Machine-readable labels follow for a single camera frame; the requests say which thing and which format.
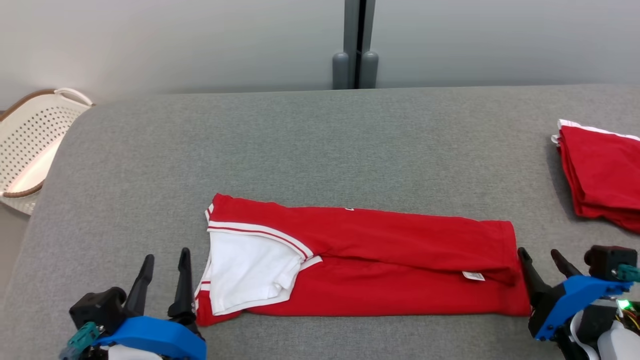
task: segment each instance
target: gray table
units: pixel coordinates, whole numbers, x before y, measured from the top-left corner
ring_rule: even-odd
[[[640,88],[530,86],[166,95],[98,106],[70,129],[30,221],[1,321],[2,359],[53,358],[88,291],[129,289],[148,253],[164,316],[180,248],[195,277],[216,192],[288,206],[504,219],[548,282],[548,252],[585,270],[592,244],[640,236],[572,211],[549,136],[558,118],[640,134]],[[632,294],[636,299],[639,292]],[[442,293],[433,296],[473,297]],[[277,318],[203,329],[211,359],[561,359],[525,318]]]

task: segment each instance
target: stack of folded shirts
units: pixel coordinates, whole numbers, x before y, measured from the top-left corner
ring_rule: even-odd
[[[558,144],[575,213],[640,233],[640,138],[559,120]]]

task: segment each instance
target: laundry basket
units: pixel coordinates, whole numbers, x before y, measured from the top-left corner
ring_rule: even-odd
[[[42,90],[0,115],[0,201],[31,214],[62,137],[93,103],[69,89]]]

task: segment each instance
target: folded red shirt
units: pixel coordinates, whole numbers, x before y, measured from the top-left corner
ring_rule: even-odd
[[[286,208],[217,194],[197,322],[278,316],[500,313],[529,301],[507,221]]]
[[[640,138],[559,120],[558,144],[575,213],[640,233]]]

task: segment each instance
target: floor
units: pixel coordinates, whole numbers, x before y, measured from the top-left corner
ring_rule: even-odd
[[[0,204],[0,304],[18,258],[28,221],[27,215]]]

